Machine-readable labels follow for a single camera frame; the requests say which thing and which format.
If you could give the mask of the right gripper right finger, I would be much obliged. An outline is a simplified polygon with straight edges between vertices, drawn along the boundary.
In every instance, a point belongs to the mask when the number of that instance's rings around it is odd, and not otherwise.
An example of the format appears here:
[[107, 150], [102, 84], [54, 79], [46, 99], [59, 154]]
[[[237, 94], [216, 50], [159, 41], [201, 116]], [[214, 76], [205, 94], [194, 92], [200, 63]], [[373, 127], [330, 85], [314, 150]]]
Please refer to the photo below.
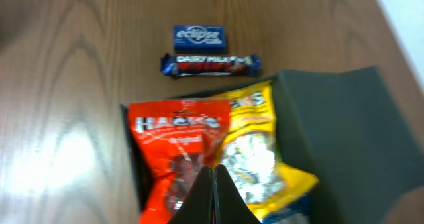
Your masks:
[[222, 164], [214, 168], [214, 214], [216, 224], [261, 224]]

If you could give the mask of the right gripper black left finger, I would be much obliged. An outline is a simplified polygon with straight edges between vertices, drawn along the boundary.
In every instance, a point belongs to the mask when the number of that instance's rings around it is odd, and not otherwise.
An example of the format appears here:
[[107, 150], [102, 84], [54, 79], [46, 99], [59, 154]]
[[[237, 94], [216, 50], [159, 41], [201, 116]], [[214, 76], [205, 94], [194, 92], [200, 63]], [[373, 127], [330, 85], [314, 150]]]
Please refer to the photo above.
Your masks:
[[213, 171], [203, 167], [185, 201], [168, 224], [212, 224]]

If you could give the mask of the yellow Hacks candy bag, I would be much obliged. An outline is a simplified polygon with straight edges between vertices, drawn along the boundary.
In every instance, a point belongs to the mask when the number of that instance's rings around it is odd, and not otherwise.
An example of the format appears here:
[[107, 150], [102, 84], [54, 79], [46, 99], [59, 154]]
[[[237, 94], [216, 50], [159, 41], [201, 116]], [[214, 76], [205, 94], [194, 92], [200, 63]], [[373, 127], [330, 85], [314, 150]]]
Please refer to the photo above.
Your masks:
[[277, 155], [271, 84], [265, 81], [219, 94], [230, 101], [231, 112], [229, 131], [215, 162], [226, 167], [260, 222], [308, 195], [319, 181], [314, 174], [283, 163]]

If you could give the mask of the Dairy Milk chocolate bar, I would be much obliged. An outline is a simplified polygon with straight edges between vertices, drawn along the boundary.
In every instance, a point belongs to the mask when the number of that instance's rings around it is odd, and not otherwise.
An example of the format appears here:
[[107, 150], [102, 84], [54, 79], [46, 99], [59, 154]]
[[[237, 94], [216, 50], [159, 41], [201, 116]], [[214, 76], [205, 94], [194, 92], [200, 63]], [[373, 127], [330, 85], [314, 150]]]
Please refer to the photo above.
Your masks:
[[249, 76], [262, 73], [261, 59], [250, 56], [170, 55], [161, 59], [160, 71], [172, 78], [187, 76]]

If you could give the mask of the red Hacks candy bag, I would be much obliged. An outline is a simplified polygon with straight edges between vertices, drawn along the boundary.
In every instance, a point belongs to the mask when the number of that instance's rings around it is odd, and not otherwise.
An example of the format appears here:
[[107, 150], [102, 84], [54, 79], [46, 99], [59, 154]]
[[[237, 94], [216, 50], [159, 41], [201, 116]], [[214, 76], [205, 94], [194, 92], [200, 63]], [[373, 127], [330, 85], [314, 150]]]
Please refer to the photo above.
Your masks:
[[140, 223], [167, 223], [204, 166], [212, 166], [230, 123], [227, 99], [131, 103], [127, 121], [152, 175]]

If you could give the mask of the blue Eclipse mints box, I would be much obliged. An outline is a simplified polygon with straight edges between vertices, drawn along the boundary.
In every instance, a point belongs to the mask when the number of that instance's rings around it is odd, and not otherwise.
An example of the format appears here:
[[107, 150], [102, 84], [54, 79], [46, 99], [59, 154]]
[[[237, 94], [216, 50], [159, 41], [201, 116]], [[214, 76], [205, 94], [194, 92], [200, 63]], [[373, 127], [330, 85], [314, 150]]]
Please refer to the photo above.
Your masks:
[[225, 28], [215, 25], [174, 25], [175, 53], [223, 54], [227, 51]]

